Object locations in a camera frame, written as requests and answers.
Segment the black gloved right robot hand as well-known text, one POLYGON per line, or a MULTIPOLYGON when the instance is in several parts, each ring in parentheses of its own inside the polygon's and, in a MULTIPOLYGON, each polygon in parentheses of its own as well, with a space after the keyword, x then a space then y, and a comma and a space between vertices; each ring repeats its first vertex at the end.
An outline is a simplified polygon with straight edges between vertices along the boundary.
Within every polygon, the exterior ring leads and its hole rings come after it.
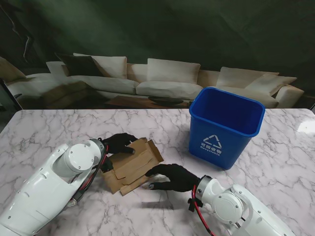
POLYGON ((149 184, 150 190, 165 190, 176 192, 188 192, 198 186, 201 178, 189 172, 178 164, 159 164, 145 173, 146 177, 153 175, 163 175, 169 179, 166 182, 152 182, 149 184))

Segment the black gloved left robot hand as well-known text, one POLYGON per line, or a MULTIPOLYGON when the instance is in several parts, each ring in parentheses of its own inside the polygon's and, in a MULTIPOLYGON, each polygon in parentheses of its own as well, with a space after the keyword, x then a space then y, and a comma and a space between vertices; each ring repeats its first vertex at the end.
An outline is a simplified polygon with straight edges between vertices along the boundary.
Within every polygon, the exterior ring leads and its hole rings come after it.
POLYGON ((100 139, 100 141, 107 146, 107 152, 110 154, 128 153, 134 154, 135 150, 128 145, 135 142, 137 138, 128 133, 115 134, 107 139, 100 139))

